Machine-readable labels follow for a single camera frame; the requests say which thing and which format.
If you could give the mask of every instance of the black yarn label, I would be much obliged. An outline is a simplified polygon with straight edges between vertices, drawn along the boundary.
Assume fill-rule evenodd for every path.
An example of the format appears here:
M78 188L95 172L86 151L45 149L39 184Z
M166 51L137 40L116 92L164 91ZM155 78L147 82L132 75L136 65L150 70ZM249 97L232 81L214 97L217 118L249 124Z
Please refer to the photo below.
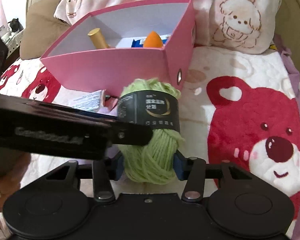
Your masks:
M118 119L180 132L178 100L161 91L142 90L124 95L118 101Z

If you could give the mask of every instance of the orange makeup sponge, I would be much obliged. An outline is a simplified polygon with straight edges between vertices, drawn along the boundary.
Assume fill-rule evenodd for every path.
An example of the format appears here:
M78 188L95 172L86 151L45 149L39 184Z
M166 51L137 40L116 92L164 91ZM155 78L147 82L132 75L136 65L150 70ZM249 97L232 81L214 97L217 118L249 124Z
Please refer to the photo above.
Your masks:
M163 46L162 40L158 33L152 31L143 43L144 48L161 48Z

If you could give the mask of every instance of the gold crescent moon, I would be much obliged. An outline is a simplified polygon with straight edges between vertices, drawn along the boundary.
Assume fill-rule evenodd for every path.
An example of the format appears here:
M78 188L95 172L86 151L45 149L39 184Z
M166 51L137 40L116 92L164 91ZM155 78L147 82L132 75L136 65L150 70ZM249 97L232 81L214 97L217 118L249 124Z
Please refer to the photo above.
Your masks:
M162 115L168 115L171 113L171 109L170 109L170 103L169 101L167 100L167 98L165 98L166 100L166 103L167 103L167 112L165 112L164 114L154 114L152 112L150 112L148 109L146 109L146 112L151 115L151 116L154 116L154 117L157 117L157 118L160 118Z

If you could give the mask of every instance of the bear eye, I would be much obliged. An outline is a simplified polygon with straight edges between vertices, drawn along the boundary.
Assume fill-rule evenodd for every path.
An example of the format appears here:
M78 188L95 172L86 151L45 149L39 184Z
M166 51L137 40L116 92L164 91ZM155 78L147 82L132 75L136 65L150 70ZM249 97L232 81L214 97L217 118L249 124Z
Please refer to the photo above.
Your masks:
M286 133L287 133L288 135L292 135L292 129L291 129L291 128L287 128L287 129L286 129Z
M267 130L269 129L268 125L267 125L265 122L263 122L263 123L260 125L260 127L261 127L261 129L262 129L263 131L267 131Z

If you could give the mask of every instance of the black and white plush toy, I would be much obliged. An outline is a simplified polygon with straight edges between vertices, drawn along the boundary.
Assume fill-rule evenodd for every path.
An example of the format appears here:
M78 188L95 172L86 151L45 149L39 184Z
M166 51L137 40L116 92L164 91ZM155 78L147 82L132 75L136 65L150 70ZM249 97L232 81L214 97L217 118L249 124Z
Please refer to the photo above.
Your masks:
M9 24L9 30L11 32L9 38L11 39L14 35L16 35L19 32L19 27L20 27L19 18L12 19L12 21L8 22L8 24Z

